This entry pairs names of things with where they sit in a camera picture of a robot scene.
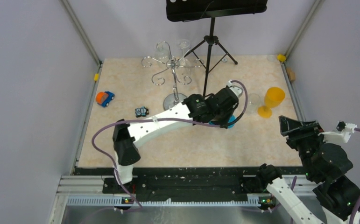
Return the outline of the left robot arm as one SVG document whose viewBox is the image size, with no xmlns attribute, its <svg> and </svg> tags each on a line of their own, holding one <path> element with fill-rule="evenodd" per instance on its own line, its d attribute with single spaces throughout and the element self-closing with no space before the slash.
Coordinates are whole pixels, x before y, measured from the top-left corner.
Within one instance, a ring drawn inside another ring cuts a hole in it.
<svg viewBox="0 0 360 224">
<path fill-rule="evenodd" d="M 200 94 L 192 94 L 155 116 L 135 123 L 116 125 L 113 132 L 117 168 L 114 187 L 120 193 L 126 193 L 131 189 L 134 164 L 141 158 L 138 149 L 143 144 L 167 132 L 192 126 L 196 122 L 218 126 L 228 124 L 242 93 L 240 87 L 232 85 L 207 98 Z"/>
</svg>

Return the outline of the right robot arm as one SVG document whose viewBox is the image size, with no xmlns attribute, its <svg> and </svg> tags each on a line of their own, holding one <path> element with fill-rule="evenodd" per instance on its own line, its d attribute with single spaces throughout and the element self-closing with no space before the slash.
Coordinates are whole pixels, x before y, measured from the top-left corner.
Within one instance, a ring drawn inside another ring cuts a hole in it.
<svg viewBox="0 0 360 224">
<path fill-rule="evenodd" d="M 346 177 L 353 168 L 345 150 L 357 125 L 340 121 L 333 131 L 325 132 L 317 121 L 298 121 L 279 116 L 281 135 L 300 157 L 305 177 L 317 184 L 313 189 L 328 224 L 357 224 L 360 220 L 360 188 Z M 321 224 L 286 184 L 280 171 L 263 164 L 256 173 L 255 185 L 278 200 L 297 224 Z"/>
</svg>

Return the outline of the clear wine glass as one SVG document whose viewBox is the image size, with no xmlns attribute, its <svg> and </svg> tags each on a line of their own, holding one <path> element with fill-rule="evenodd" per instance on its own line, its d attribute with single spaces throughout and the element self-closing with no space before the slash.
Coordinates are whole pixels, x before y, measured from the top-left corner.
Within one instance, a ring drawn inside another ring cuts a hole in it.
<svg viewBox="0 0 360 224">
<path fill-rule="evenodd" d="M 258 107 L 260 106 L 261 97 L 256 93 L 248 94 L 248 102 L 247 102 L 247 114 L 253 114 L 257 112 Z"/>
</svg>

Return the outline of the orange wine glass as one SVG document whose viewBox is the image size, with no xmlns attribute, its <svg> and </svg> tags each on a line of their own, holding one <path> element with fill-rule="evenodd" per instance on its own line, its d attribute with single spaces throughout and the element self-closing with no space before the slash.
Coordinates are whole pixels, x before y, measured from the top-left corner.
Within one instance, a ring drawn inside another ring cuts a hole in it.
<svg viewBox="0 0 360 224">
<path fill-rule="evenodd" d="M 279 106 L 285 99 L 286 94 L 279 87 L 271 87 L 267 90 L 263 105 L 257 109 L 257 113 L 262 118 L 270 118 L 273 114 L 272 109 Z"/>
</svg>

